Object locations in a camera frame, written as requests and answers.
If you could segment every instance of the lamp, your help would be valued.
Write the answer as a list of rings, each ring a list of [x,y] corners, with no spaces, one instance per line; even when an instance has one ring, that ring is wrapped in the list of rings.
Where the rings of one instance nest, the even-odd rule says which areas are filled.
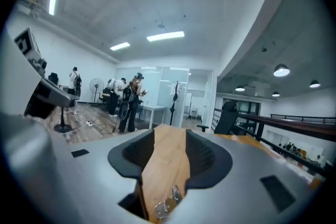
[[[272,94],[272,96],[273,96],[273,97],[279,97],[279,96],[280,96],[280,93],[279,93],[279,92],[274,92],[274,93]]]
[[[237,91],[237,92],[243,92],[243,91],[245,91],[245,88],[244,88],[243,85],[238,85],[238,86],[236,87],[236,91]]]
[[[289,74],[289,69],[283,63],[281,63],[275,67],[273,74],[276,77],[284,77]]]
[[[317,88],[317,87],[320,87],[320,86],[321,86],[321,84],[316,79],[314,79],[314,80],[311,81],[309,87],[311,87],[311,88]]]

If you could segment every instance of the cable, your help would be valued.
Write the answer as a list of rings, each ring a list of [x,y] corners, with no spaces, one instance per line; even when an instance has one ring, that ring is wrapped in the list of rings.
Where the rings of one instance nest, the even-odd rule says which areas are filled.
[[[72,130],[72,131],[70,131],[70,132],[67,132],[67,133],[62,133],[62,134],[60,134],[60,135],[64,135],[64,134],[68,134],[68,133],[73,133],[73,132],[76,132],[76,131],[78,131],[78,130],[82,129],[83,127],[85,127],[86,125],[87,125],[87,124],[84,124],[82,127],[78,128],[78,129],[76,129],[76,130]]]

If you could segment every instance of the black railing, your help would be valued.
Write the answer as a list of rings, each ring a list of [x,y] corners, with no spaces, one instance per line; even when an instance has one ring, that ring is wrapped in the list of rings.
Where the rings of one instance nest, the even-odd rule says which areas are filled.
[[[336,117],[311,117],[311,116],[291,116],[291,115],[271,114],[271,118],[281,120],[311,122],[311,123],[336,124]]]
[[[214,110],[214,116],[212,121],[212,127],[211,129],[214,131],[217,123],[220,118],[222,110],[215,109]],[[257,132],[254,133],[251,130],[248,130],[246,128],[243,128],[240,125],[234,125],[232,128],[233,133],[234,130],[240,130],[243,132],[243,135],[249,134],[252,137],[254,137],[256,140],[260,142],[264,142],[265,144],[272,147],[272,149],[278,153],[283,153],[286,156],[294,159],[298,163],[306,166],[311,171],[320,174],[321,176],[327,177],[329,172],[325,170],[324,168],[316,165],[314,162],[309,161],[305,158],[300,157],[299,155],[294,154],[291,151],[286,150],[285,148],[279,147],[278,145],[273,144],[272,142],[262,138],[263,130],[265,125],[277,127],[283,130],[296,132],[299,134],[307,135],[307,136],[313,136],[317,138],[321,138],[324,140],[334,141],[336,142],[336,125],[334,124],[320,124],[320,123],[308,123],[308,122],[302,122],[302,121],[288,121],[287,119],[275,119],[270,117],[262,117],[262,116],[255,116],[250,114],[243,114],[239,113],[238,118],[250,120],[259,123]]]

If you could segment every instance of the whiteboard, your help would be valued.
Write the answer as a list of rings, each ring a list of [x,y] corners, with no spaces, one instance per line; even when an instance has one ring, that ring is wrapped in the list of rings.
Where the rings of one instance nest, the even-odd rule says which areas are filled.
[[[190,106],[192,95],[193,95],[193,94],[192,94],[191,92],[187,92],[187,96],[186,96],[186,98],[185,98],[185,105],[186,105],[186,106]]]

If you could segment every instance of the standing fan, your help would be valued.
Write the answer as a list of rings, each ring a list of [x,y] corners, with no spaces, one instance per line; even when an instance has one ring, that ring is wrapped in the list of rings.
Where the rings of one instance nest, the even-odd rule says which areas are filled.
[[[99,79],[99,78],[96,78],[96,79],[93,79],[90,81],[90,90],[91,92],[93,92],[95,95],[94,95],[94,102],[92,104],[92,106],[95,106],[97,107],[98,104],[96,104],[96,95],[97,93],[101,93],[104,89],[104,82]]]

